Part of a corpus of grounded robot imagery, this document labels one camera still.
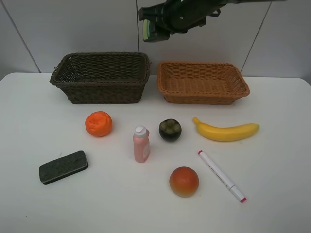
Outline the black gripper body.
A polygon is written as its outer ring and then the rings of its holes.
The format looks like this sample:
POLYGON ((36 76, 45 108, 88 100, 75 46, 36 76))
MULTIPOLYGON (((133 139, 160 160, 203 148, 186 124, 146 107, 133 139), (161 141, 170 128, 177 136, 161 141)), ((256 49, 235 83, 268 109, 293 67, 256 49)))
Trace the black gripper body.
POLYGON ((204 25, 206 17, 220 13, 220 0, 167 0, 138 11, 140 21, 149 20, 170 34, 186 33, 204 25))

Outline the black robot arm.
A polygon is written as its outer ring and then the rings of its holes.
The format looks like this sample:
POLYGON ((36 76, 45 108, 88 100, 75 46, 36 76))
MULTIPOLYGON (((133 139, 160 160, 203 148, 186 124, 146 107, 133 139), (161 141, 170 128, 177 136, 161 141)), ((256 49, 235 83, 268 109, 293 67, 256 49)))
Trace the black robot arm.
POLYGON ((227 4, 244 4, 257 0, 167 0, 138 11, 140 21, 149 20, 170 33, 185 33, 187 30, 204 26, 206 17, 218 17, 227 4))

